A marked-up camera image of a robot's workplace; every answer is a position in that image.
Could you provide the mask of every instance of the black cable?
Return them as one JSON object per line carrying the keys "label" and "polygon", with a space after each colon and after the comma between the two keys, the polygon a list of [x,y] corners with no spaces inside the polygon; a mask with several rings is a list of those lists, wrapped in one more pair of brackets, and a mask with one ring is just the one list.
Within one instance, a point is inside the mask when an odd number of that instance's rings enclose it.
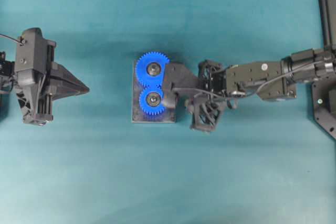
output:
{"label": "black cable", "polygon": [[244,96],[244,97],[242,97],[242,98],[250,97],[250,96],[252,96],[252,95],[254,95],[254,94],[256,94],[256,93],[259,93],[260,90],[261,90],[264,86],[266,86],[266,85],[268,85],[268,84],[270,84],[270,83],[272,83],[272,82],[275,82],[275,81],[280,80],[280,79],[282,79],[282,78],[284,78],[284,77],[287,77],[287,76],[289,76],[289,75],[291,75],[291,74],[293,74],[293,73],[295,73],[295,72],[298,72],[298,71],[300,71],[300,70],[302,70],[302,69],[304,69],[304,68],[307,68],[307,67],[310,67],[310,66],[314,66],[314,65],[317,65],[317,64],[320,64],[320,63],[323,63],[323,61],[320,60],[320,61],[315,61],[315,62],[312,62],[312,63],[308,63],[308,64],[305,64],[305,65],[299,67],[299,68],[296,68],[296,69],[294,69],[294,70],[291,70],[291,71],[289,71],[289,72],[287,72],[287,73],[284,73],[284,74],[281,74],[281,75],[279,75],[279,76],[277,76],[277,77],[274,77],[273,79],[270,79],[270,80],[264,82],[263,84],[261,84],[261,85],[260,85],[254,92],[252,92],[252,93],[250,93],[250,94],[248,94],[248,95],[246,95],[246,96]]}
{"label": "black cable", "polygon": [[18,43],[19,45],[23,46],[23,43],[17,39],[14,39],[10,36],[4,35],[4,34],[0,34],[0,37],[6,38],[6,39],[10,39],[12,41],[14,41],[15,43]]}
{"label": "black cable", "polygon": [[12,92],[12,90],[13,90],[13,87],[14,87],[14,82],[12,81],[11,85],[10,85],[10,89],[9,90],[1,90],[0,89],[0,94],[10,94]]}
{"label": "black cable", "polygon": [[270,83],[272,83],[272,82],[275,82],[275,81],[277,81],[277,80],[279,80],[279,79],[282,79],[282,78],[284,78],[284,77],[287,77],[287,76],[289,76],[289,75],[291,75],[291,74],[293,74],[293,73],[295,73],[295,72],[298,72],[298,71],[300,71],[300,70],[302,70],[302,69],[305,69],[305,68],[307,68],[307,67],[314,66],[314,65],[317,65],[317,64],[320,64],[320,63],[323,63],[323,61],[320,60],[320,61],[315,61],[315,62],[312,62],[312,63],[308,63],[308,64],[305,64],[305,65],[303,65],[303,66],[301,66],[301,67],[299,67],[299,68],[297,68],[297,69],[294,69],[294,70],[291,70],[291,71],[289,71],[289,72],[287,72],[287,73],[281,74],[281,75],[279,75],[279,76],[277,76],[277,77],[275,77],[275,78],[273,78],[273,79],[270,79],[270,80],[264,82],[264,83],[261,84],[261,85],[260,85],[254,92],[252,92],[252,93],[250,93],[250,94],[248,94],[248,95],[245,95],[245,96],[243,96],[243,97],[235,97],[235,98],[231,98],[231,97],[223,97],[223,96],[221,96],[221,95],[215,94],[215,93],[210,92],[210,91],[206,91],[206,90],[202,90],[202,89],[194,89],[194,88],[173,88],[172,91],[177,91],[177,92],[178,92],[178,91],[182,91],[182,90],[186,90],[186,91],[188,91],[188,90],[191,90],[191,91],[198,91],[198,92],[200,92],[200,93],[204,93],[204,94],[212,95],[212,96],[214,96],[214,97],[216,97],[216,98],[219,98],[219,99],[221,99],[221,100],[223,100],[223,101],[228,101],[228,100],[232,100],[232,99],[241,99],[241,98],[250,97],[250,96],[252,96],[252,95],[254,95],[254,94],[256,94],[256,93],[259,93],[260,90],[261,90],[264,86],[266,86],[266,85],[268,85],[268,84],[270,84]]}
{"label": "black cable", "polygon": [[214,74],[214,73],[221,73],[221,72],[224,72],[227,68],[222,68],[222,69],[219,69],[219,70],[216,70],[216,71],[213,71],[211,72],[211,74]]}

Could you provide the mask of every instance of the screw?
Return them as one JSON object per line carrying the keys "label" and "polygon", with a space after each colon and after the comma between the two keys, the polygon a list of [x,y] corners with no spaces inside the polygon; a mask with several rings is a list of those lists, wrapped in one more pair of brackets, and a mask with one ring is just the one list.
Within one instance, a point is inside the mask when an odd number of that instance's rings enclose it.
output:
{"label": "screw", "polygon": [[151,92],[147,95],[146,101],[149,106],[151,107],[156,107],[160,104],[161,102],[161,97],[158,93]]}
{"label": "screw", "polygon": [[266,71],[268,69],[268,65],[266,63],[261,65],[262,71]]}
{"label": "screw", "polygon": [[161,67],[159,64],[153,62],[147,66],[147,73],[150,76],[158,76],[161,72]]}

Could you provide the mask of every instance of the blue gear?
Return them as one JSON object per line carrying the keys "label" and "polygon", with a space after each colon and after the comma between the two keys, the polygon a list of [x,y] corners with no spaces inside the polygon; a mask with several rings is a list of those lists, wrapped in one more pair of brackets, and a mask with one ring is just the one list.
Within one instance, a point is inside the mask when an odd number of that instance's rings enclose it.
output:
{"label": "blue gear", "polygon": [[[160,104],[156,107],[152,107],[147,103],[147,95],[152,92],[158,93],[161,98]],[[162,105],[162,99],[163,99],[163,92],[160,88],[147,87],[141,92],[139,96],[139,105],[142,111],[145,112],[147,115],[159,115],[164,111],[164,106]]]}
{"label": "blue gear", "polygon": [[[161,67],[161,72],[157,76],[151,76],[147,73],[147,66],[150,63],[157,63]],[[169,59],[166,55],[160,52],[148,52],[144,54],[136,63],[135,74],[137,75],[137,79],[141,85],[144,87],[153,86],[158,87],[161,86],[164,75],[164,66],[169,63]]]}

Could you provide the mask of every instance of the teal surface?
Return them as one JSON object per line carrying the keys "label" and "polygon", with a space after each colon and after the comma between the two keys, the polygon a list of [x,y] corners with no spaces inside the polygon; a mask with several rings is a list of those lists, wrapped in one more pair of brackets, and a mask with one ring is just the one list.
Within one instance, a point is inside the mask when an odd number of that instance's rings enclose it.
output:
{"label": "teal surface", "polygon": [[[0,117],[1,224],[336,222],[334,141],[298,99],[257,97],[217,131],[131,124],[132,62],[158,50],[197,73],[322,46],[318,0],[1,0],[0,31],[40,27],[55,60],[91,91],[24,125],[14,94]],[[0,40],[15,58],[15,45]]]}

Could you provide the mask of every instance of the gear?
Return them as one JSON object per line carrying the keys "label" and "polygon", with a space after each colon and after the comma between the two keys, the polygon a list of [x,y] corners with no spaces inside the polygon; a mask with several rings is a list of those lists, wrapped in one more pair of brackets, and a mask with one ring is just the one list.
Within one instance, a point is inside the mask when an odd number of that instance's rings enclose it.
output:
{"label": "gear", "polygon": [[136,63],[135,74],[144,87],[159,87],[163,81],[164,66],[169,63],[166,55],[160,52],[148,52]]}
{"label": "gear", "polygon": [[163,92],[158,87],[147,87],[139,96],[139,105],[147,115],[158,115],[164,111]]}

